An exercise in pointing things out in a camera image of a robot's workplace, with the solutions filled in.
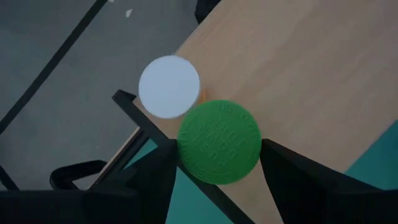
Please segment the wooden board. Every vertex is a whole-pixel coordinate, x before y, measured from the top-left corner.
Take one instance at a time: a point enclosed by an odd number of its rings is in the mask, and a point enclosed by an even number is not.
[[[177,55],[208,100],[238,102],[264,138],[344,171],[398,118],[397,9],[396,0],[224,0]],[[181,118],[142,110],[176,137]],[[256,223],[281,223],[259,164],[220,188]]]

